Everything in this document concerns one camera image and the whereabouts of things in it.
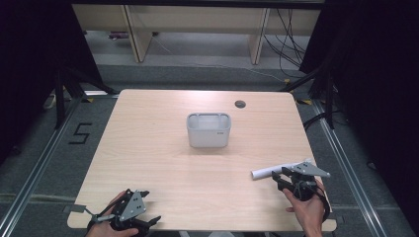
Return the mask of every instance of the table top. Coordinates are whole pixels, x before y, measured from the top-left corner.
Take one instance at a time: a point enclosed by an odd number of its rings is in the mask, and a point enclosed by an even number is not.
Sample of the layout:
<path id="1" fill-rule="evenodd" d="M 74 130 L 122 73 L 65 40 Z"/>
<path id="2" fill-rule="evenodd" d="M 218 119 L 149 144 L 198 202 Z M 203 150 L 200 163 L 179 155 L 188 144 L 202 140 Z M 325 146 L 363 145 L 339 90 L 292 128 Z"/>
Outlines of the table top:
<path id="1" fill-rule="evenodd" d="M 191 147 L 191 113 L 228 114 L 228 145 Z M 277 183 L 253 181 L 251 171 L 310 157 L 289 93 L 124 90 L 75 203 L 99 213 L 123 190 L 150 191 L 138 218 L 161 215 L 152 229 L 296 231 L 300 226 L 285 212 L 290 203 Z M 85 228 L 89 220 L 87 213 L 72 212 L 68 225 Z M 323 223 L 325 231 L 335 228 L 335 220 Z"/>

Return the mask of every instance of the white plastic bin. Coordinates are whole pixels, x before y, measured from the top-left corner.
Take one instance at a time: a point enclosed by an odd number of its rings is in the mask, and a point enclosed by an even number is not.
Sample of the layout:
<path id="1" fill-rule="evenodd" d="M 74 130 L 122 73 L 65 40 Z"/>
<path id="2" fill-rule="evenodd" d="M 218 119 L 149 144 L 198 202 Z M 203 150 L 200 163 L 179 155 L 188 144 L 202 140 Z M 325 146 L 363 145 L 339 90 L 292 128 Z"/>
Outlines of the white plastic bin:
<path id="1" fill-rule="evenodd" d="M 192 147 L 224 147 L 228 144 L 231 119 L 225 113 L 188 115 L 189 144 Z"/>

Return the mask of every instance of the cable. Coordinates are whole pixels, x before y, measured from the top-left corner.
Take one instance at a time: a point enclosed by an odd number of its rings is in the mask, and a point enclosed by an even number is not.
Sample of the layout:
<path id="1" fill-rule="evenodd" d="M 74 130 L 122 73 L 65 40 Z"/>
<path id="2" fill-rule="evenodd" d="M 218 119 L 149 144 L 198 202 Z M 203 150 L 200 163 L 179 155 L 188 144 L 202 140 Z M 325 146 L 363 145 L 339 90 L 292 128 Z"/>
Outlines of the cable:
<path id="1" fill-rule="evenodd" d="M 333 111 L 332 113 L 340 113 L 341 111 L 340 110 L 338 110 L 338 111 Z M 311 118 L 311 119 L 309 119 L 309 120 L 307 120 L 307 121 L 305 121 L 304 122 L 304 130 L 308 130 L 308 128 L 315 122 L 315 121 L 317 121 L 317 120 L 319 120 L 319 119 L 322 119 L 322 118 L 325 118 L 326 117 L 326 113 L 321 113 L 321 114 L 319 114 L 319 115 L 317 115 L 317 116 L 315 116 L 315 117 L 313 117 L 313 118 Z"/>
<path id="2" fill-rule="evenodd" d="M 303 49 L 303 48 L 301 48 L 301 49 L 298 49 L 298 48 L 295 48 L 295 47 L 291 47 L 291 46 L 289 46 L 289 45 L 287 45 L 286 43 L 284 43 L 281 39 L 279 39 L 278 38 L 278 35 L 275 35 L 275 38 L 281 43 L 281 44 L 284 44 L 285 45 L 285 47 L 287 47 L 287 48 L 289 48 L 289 49 L 292 49 L 292 50 L 296 50 L 296 51 L 298 51 L 299 53 L 305 53 L 305 50 Z"/>
<path id="3" fill-rule="evenodd" d="M 295 65 L 296 67 L 299 67 L 299 63 L 294 61 L 292 58 L 290 58 L 288 55 L 284 54 L 281 50 L 277 49 L 276 47 L 274 47 L 271 42 L 268 40 L 268 38 L 266 36 L 264 36 L 265 41 L 268 43 L 269 47 L 280 56 L 280 70 L 288 77 L 293 77 L 293 78 L 301 78 L 298 76 L 292 76 L 290 74 L 288 74 L 287 72 L 284 71 L 283 66 L 282 66 L 282 62 L 281 59 L 284 57 L 288 62 L 292 63 L 293 65 Z"/>
<path id="4" fill-rule="evenodd" d="M 280 16 L 280 19 L 281 19 L 281 21 L 283 22 L 283 25 L 284 25 L 284 29 L 286 30 L 286 32 L 287 32 L 287 34 L 286 34 L 286 38 L 284 39 L 284 44 L 283 44 L 283 46 L 281 47 L 281 52 L 283 52 L 284 51 L 284 45 L 287 43 L 287 38 L 288 38 L 288 36 L 289 36 L 289 32 L 288 32 L 288 29 L 287 29 L 287 27 L 286 27 L 286 25 L 285 25 L 285 23 L 284 23 L 284 21 L 283 21 L 283 18 L 281 17 L 281 15 L 279 15 Z M 280 57 L 280 67 L 281 67 L 281 70 L 283 71 L 283 69 L 282 69 L 282 62 L 281 62 L 281 57 Z"/>
<path id="5" fill-rule="evenodd" d="M 109 204 L 104 210 L 102 210 L 101 213 L 98 214 L 98 216 L 104 215 L 105 212 L 107 212 L 109 209 L 111 209 L 114 205 L 116 205 L 118 202 L 122 201 L 123 199 L 126 199 L 126 193 L 120 198 L 114 200 L 111 204 Z"/>
<path id="6" fill-rule="evenodd" d="M 87 213 L 89 213 L 91 216 L 95 216 L 95 214 L 90 211 L 87 207 L 84 207 L 84 210 L 86 210 Z"/>
<path id="7" fill-rule="evenodd" d="M 293 21 L 293 9 L 289 9 L 289 18 L 290 18 L 290 23 L 289 23 L 289 25 L 290 25 L 290 27 L 289 27 L 289 37 L 290 37 L 290 39 L 291 39 L 291 41 L 293 42 L 293 49 L 294 49 L 294 53 L 295 53 L 295 56 L 296 56 L 296 58 L 298 58 L 298 61 L 299 61 L 299 63 L 301 63 L 302 62 L 302 57 L 301 57 L 301 55 L 299 54 L 299 52 L 298 52 L 298 50 L 297 50 L 297 43 L 295 42 L 295 40 L 293 40 L 293 24 L 292 24 L 292 21 Z"/>
<path id="8" fill-rule="evenodd" d="M 295 42 L 295 40 L 293 40 L 293 23 L 292 23 L 293 9 L 289 9 L 289 26 L 288 27 L 286 26 L 279 9 L 277 9 L 277 13 L 281 19 L 284 29 L 286 30 L 286 33 L 287 33 L 286 36 L 288 36 L 293 43 L 293 49 L 296 49 L 298 47 L 301 51 L 305 52 L 305 49 L 303 49 L 301 46 L 298 45 L 298 43 Z"/>

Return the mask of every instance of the black wire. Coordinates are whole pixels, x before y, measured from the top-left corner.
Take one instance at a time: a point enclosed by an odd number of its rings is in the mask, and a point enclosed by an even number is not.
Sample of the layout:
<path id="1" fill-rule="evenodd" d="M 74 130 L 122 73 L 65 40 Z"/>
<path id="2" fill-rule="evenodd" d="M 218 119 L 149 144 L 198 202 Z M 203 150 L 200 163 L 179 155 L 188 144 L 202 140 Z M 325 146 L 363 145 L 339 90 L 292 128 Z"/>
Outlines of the black wire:
<path id="1" fill-rule="evenodd" d="M 289 49 L 292 49 L 292 50 L 296 50 L 296 51 L 298 51 L 299 53 L 305 53 L 305 50 L 303 50 L 303 49 L 295 49 L 294 47 L 291 47 L 291 46 L 289 46 L 289 45 L 287 45 L 287 44 L 285 44 L 281 39 L 279 39 L 278 38 L 278 35 L 275 35 L 275 38 L 281 43 L 281 44 L 284 44 L 287 48 L 289 48 Z"/>
<path id="2" fill-rule="evenodd" d="M 287 61 L 289 61 L 290 63 L 292 63 L 295 66 L 299 66 L 299 63 L 294 61 L 291 57 L 289 57 L 288 55 L 284 54 L 281 50 L 277 49 L 269 40 L 266 36 L 264 36 L 266 42 L 268 43 L 268 45 L 271 47 L 271 49 L 278 54 L 281 57 L 284 57 Z"/>
<path id="3" fill-rule="evenodd" d="M 295 62 L 292 58 L 290 58 L 289 56 L 285 55 L 283 52 L 281 52 L 280 50 L 278 50 L 276 47 L 274 47 L 271 42 L 266 38 L 266 36 L 264 36 L 266 42 L 268 43 L 269 47 L 280 56 L 280 70 L 288 77 L 293 77 L 293 78 L 301 78 L 299 76 L 293 76 L 288 74 L 287 72 L 284 71 L 282 63 L 281 63 L 281 58 L 284 57 L 287 61 L 289 61 L 290 63 L 294 64 L 295 66 L 299 67 L 299 64 L 297 62 Z"/>
<path id="4" fill-rule="evenodd" d="M 284 41 L 287 41 L 287 38 L 290 38 L 291 42 L 293 43 L 293 50 L 295 51 L 295 55 L 297 58 L 302 59 L 302 57 L 299 55 L 299 50 L 297 49 L 299 47 L 299 49 L 301 49 L 303 52 L 305 52 L 305 50 L 298 45 L 298 43 L 295 42 L 295 40 L 293 39 L 293 23 L 292 23 L 292 19 L 293 19 L 293 9 L 289 9 L 289 26 L 286 26 L 286 23 L 284 22 L 283 17 L 281 16 L 280 10 L 277 9 L 277 13 L 278 16 L 280 17 L 281 22 L 283 23 L 284 29 L 286 30 L 286 39 Z"/>
<path id="5" fill-rule="evenodd" d="M 105 212 L 107 212 L 109 209 L 111 209 L 111 207 L 113 207 L 114 205 L 116 205 L 118 202 L 120 202 L 124 198 L 126 198 L 126 195 L 123 195 L 122 197 L 116 199 L 114 202 L 112 202 L 111 204 L 109 204 L 104 210 L 102 210 L 102 212 L 100 214 L 98 214 L 98 216 L 104 215 Z"/>
<path id="6" fill-rule="evenodd" d="M 340 112 L 342 112 L 342 111 L 340 111 L 340 110 L 337 110 L 337 111 L 333 111 L 332 113 L 340 113 Z M 322 118 L 324 118 L 324 117 L 326 117 L 326 113 L 321 113 L 321 114 L 319 114 L 319 115 L 317 115 L 317 116 L 315 116 L 315 117 L 313 117 L 313 118 L 311 118 L 311 119 L 309 119 L 309 120 L 307 120 L 307 121 L 305 121 L 304 123 L 303 123 L 303 125 L 304 125 L 304 130 L 308 130 L 308 128 L 315 122 L 315 121 L 317 121 L 317 120 L 319 120 L 319 119 L 322 119 Z"/>

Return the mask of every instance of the hand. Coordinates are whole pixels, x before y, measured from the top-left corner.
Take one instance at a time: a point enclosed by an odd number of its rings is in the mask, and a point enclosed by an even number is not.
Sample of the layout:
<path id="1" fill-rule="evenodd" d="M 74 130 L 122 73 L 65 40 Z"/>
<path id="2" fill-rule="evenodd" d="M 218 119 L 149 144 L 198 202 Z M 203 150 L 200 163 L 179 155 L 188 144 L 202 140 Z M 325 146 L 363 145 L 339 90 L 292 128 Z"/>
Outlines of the hand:
<path id="1" fill-rule="evenodd" d="M 122 197 L 124 193 L 125 191 L 119 193 L 113 200 L 111 200 L 110 204 L 118 198 Z M 112 213 L 112 209 L 114 208 L 110 208 L 107 212 L 105 212 L 104 215 L 110 215 Z M 138 230 L 136 228 L 131 228 L 122 231 L 114 230 L 109 221 L 104 221 L 99 224 L 94 224 L 92 228 L 90 228 L 86 237 L 130 237 L 136 235 L 137 233 Z"/>
<path id="2" fill-rule="evenodd" d="M 316 180 L 317 186 L 324 191 L 324 186 Z M 321 234 L 324 206 L 320 197 L 314 195 L 310 200 L 300 201 L 293 196 L 293 193 L 283 189 L 284 195 L 293 207 L 288 207 L 287 212 L 294 212 L 296 219 L 304 230 L 306 237 L 318 237 Z"/>

